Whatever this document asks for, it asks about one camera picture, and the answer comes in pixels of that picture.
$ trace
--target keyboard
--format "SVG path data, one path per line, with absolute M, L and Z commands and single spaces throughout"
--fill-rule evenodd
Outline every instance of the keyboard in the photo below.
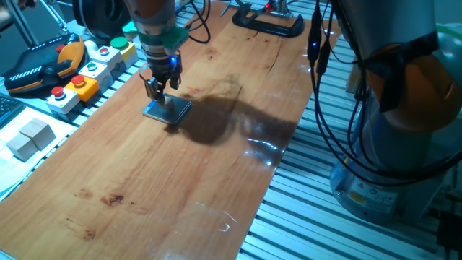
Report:
M 0 93 L 0 129 L 25 108 L 26 106 L 20 101 Z

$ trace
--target wood grain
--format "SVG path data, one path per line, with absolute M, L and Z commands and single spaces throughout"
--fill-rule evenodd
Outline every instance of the wood grain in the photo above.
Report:
M 180 125 L 143 117 L 134 75 L 0 203 L 0 249 L 21 260 L 235 258 L 312 91 L 310 23 L 283 39 L 234 26 L 224 7 L 213 4 L 211 43 L 181 49 L 183 83 L 168 92 L 193 106 Z

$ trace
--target black and orange device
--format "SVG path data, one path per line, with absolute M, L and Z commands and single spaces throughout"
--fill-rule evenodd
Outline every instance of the black and orange device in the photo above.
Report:
M 22 94 L 42 87 L 54 87 L 74 76 L 85 64 L 85 44 L 77 34 L 47 40 L 26 50 L 4 75 L 10 94 Z

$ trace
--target yellow tag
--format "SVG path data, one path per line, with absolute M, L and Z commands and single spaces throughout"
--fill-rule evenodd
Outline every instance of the yellow tag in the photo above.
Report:
M 347 156 L 344 160 L 344 163 L 347 164 L 349 162 L 349 157 Z
M 363 205 L 363 204 L 364 204 L 364 201 L 366 200 L 366 198 L 365 198 L 363 195 L 357 193 L 357 192 L 354 191 L 354 190 L 349 191 L 348 196 L 349 196 L 350 198 L 352 198 L 352 200 L 356 201 L 357 203 L 359 203 L 359 204 L 361 204 L 361 205 Z

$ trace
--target red button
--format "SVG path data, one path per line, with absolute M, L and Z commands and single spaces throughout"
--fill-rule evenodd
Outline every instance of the red button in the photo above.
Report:
M 62 97 L 62 95 L 64 95 L 63 87 L 54 87 L 51 90 L 51 94 L 55 95 L 57 98 Z
M 64 49 L 64 47 L 66 46 L 64 44 L 61 44 L 60 46 L 56 48 L 56 52 L 60 53 Z
M 100 53 L 101 53 L 101 55 L 103 55 L 103 56 L 104 56 L 104 55 L 108 55 L 108 54 L 109 54 L 109 50 L 108 50 L 107 48 L 102 48 L 102 49 L 100 50 Z
M 74 85 L 78 85 L 78 84 L 81 84 L 85 81 L 85 78 L 82 76 L 82 75 L 77 75 L 75 77 L 72 78 L 71 82 L 74 84 Z

